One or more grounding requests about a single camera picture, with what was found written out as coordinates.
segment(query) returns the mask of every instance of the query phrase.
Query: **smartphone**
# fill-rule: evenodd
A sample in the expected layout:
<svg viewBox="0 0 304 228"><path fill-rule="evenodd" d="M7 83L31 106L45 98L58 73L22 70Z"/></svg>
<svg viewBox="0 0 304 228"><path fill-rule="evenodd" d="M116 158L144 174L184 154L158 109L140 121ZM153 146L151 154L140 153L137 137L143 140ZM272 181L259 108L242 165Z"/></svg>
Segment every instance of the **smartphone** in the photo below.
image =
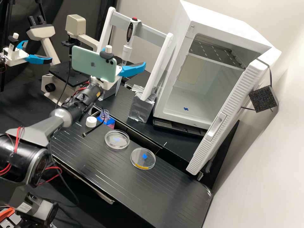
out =
<svg viewBox="0 0 304 228"><path fill-rule="evenodd" d="M95 76L102 81L114 82L116 65L115 58L106 60L94 51L79 46L72 47L72 68L76 71Z"/></svg>

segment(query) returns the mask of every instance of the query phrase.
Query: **white bracket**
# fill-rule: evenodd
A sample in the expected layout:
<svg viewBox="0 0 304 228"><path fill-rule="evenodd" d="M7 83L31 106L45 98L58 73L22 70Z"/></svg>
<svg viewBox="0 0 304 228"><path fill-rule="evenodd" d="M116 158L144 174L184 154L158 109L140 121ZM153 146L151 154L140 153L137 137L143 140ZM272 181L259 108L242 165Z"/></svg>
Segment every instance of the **white bracket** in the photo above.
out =
<svg viewBox="0 0 304 228"><path fill-rule="evenodd" d="M108 44L112 26L127 31L130 19L130 17L118 13L114 7L109 8L99 40L97 53ZM136 28L135 36L161 47L161 51L159 52L143 95L141 96L141 100L146 100L150 96L153 86L158 83L158 80L160 79L159 75L163 74L164 69L170 60L170 56L173 52L173 48L170 48L173 34L165 34L143 23L139 23Z"/></svg>

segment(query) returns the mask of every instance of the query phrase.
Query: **microscope knob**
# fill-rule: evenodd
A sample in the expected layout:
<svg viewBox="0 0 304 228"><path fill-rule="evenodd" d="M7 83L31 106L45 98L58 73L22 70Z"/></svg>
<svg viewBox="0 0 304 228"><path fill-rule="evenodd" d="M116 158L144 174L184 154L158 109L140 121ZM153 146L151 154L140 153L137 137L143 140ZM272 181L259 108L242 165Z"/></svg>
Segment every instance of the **microscope knob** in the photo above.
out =
<svg viewBox="0 0 304 228"><path fill-rule="evenodd" d="M53 83L46 84L44 88L47 92L53 92L56 90L56 86Z"/></svg>

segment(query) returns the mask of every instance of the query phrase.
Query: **white cap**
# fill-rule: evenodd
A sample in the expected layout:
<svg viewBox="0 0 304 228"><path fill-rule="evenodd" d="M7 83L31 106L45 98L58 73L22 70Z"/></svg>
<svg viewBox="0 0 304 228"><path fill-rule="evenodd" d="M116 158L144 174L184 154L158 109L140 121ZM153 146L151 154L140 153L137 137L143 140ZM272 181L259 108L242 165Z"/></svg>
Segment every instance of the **white cap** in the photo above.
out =
<svg viewBox="0 0 304 228"><path fill-rule="evenodd" d="M106 45L105 52L108 53L108 54L111 54L112 53L112 46L111 45Z"/></svg>
<svg viewBox="0 0 304 228"><path fill-rule="evenodd" d="M18 33L14 33L14 34L13 34L13 38L18 39L18 37L19 37L19 34L18 34Z"/></svg>
<svg viewBox="0 0 304 228"><path fill-rule="evenodd" d="M90 127L90 128L93 128L93 127L96 127L96 123L97 123L97 119L95 117L88 117L86 119L86 126L87 127Z"/></svg>

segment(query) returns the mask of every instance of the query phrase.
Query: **robotic arm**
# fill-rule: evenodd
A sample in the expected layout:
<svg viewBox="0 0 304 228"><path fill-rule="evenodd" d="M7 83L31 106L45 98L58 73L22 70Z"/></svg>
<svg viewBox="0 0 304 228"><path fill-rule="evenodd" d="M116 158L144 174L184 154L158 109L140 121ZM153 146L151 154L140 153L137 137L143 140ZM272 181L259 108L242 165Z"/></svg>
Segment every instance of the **robotic arm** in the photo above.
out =
<svg viewBox="0 0 304 228"><path fill-rule="evenodd" d="M91 77L86 89L68 98L60 108L50 113L49 118L25 127L17 153L13 153L16 138L12 142L9 136L0 135L0 170L7 164L11 165L9 172L0 173L0 201L14 207L16 214L21 216L22 220L16 227L49 227L54 219L57 203L31 194L29 185L38 186L50 160L50 151L47 149L50 138L86 114L103 93L101 86L100 80ZM9 129L6 134L17 137L17 129Z"/></svg>

